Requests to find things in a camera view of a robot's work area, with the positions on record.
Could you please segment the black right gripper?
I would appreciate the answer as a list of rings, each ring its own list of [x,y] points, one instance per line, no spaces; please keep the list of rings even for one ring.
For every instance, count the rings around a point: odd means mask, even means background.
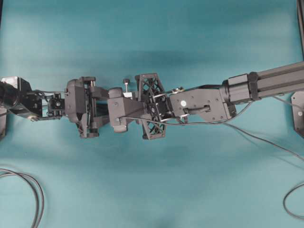
[[[135,77],[138,89],[138,101],[145,104],[141,116],[143,138],[154,140],[165,136],[167,126],[161,121],[171,118],[168,96],[156,73],[141,74]]]

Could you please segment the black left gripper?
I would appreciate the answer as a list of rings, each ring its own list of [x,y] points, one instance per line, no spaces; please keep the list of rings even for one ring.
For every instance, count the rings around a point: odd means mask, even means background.
[[[108,90],[94,85],[95,77],[81,77],[70,80],[66,87],[65,115],[70,122],[76,124],[81,138],[98,137],[99,132],[96,128],[110,122],[108,115],[96,116],[96,111],[92,107],[92,98],[96,100],[109,98]]]

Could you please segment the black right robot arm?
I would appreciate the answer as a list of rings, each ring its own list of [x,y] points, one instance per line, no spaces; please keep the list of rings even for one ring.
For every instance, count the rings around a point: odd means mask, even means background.
[[[139,75],[139,116],[143,118],[146,139],[160,134],[170,119],[199,115],[205,124],[225,124],[236,118],[236,105],[263,98],[302,91],[304,63],[299,62],[261,72],[250,72],[223,81],[220,85],[201,85],[169,92],[155,76]]]

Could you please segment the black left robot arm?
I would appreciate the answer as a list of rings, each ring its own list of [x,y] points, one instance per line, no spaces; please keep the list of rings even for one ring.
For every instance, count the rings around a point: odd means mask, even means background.
[[[95,77],[70,80],[64,91],[32,90],[20,77],[0,81],[0,107],[31,121],[59,120],[75,123],[81,138],[99,136],[99,128],[110,122],[108,91],[95,85]]]

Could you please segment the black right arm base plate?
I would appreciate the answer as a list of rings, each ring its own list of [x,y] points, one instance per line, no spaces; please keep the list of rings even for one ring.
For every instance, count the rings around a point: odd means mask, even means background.
[[[304,92],[298,91],[291,96],[294,130],[304,137]]]

